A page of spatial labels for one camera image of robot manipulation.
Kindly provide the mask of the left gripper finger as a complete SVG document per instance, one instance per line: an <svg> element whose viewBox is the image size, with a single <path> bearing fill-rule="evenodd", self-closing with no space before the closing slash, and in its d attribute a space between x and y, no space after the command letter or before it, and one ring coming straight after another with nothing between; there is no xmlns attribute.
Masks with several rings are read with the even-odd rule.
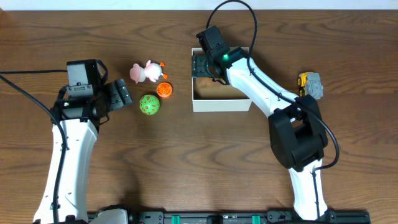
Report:
<svg viewBox="0 0 398 224"><path fill-rule="evenodd" d="M107 95L110 98L110 111L121 109L124 106L124 103L121 101L119 96L118 89L115 83L108 83L104 86L104 89L107 92Z"/></svg>
<svg viewBox="0 0 398 224"><path fill-rule="evenodd" d="M132 98L130 96L130 93L127 89L126 83L123 79L119 79L115 81L116 87L119 92L119 96L121 98L121 101L124 103L124 105L129 105L132 103Z"/></svg>

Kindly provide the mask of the green numbered ball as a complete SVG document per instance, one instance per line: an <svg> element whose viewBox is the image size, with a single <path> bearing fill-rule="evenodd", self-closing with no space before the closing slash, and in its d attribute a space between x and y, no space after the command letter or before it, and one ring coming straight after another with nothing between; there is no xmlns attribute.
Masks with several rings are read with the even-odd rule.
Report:
<svg viewBox="0 0 398 224"><path fill-rule="evenodd" d="M156 114L160 109L160 100L154 95L144 95L139 100L139 109L146 115Z"/></svg>

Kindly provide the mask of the white pink toy figure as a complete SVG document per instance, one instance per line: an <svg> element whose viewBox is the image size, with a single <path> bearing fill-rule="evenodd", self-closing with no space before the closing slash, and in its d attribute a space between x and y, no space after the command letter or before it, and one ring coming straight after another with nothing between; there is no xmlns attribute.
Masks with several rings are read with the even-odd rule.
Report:
<svg viewBox="0 0 398 224"><path fill-rule="evenodd" d="M162 72L164 67L164 62L153 63L151 60L148 60L145 67L141 67L135 63L130 69L129 75L136 83L144 82L146 79L149 79L152 82L157 82L160 77L163 77L164 79L168 79L169 77L166 73Z"/></svg>

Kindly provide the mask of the orange round toy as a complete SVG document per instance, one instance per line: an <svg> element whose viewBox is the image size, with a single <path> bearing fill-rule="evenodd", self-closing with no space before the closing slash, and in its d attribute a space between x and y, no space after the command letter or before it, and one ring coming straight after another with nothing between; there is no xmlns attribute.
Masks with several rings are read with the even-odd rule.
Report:
<svg viewBox="0 0 398 224"><path fill-rule="evenodd" d="M170 83L162 82L157 85L156 92L161 98L169 98L173 92L173 87Z"/></svg>

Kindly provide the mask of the yellow grey toy truck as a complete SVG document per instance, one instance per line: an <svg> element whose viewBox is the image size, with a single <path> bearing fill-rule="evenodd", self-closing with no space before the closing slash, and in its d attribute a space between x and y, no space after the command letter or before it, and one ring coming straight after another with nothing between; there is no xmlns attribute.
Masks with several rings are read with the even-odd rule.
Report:
<svg viewBox="0 0 398 224"><path fill-rule="evenodd" d="M299 86L299 97L306 95L312 96L319 100L323 97L323 85L321 83L320 75L316 72L304 72L298 76L297 80Z"/></svg>

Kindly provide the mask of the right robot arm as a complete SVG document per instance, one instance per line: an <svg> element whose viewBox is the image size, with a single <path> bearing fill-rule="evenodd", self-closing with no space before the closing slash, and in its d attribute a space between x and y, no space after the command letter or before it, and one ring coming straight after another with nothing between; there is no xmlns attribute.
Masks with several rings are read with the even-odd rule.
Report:
<svg viewBox="0 0 398 224"><path fill-rule="evenodd" d="M299 98L278 85L245 50L231 48L216 26L196 38L203 54L192 59L193 77L231 85L261 109L268 119L272 152L290 174L295 212L302 220L319 220L328 210L320 178L328 140L316 100Z"/></svg>

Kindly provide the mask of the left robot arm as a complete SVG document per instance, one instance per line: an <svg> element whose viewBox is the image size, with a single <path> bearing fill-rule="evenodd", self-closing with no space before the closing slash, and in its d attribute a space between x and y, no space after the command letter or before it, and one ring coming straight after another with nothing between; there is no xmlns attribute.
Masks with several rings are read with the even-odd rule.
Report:
<svg viewBox="0 0 398 224"><path fill-rule="evenodd" d="M100 126L109 113L131 104L123 79L108 82L97 59L67 63L68 85L50 111L53 151L44 196L34 223L88 223L86 189L90 158Z"/></svg>

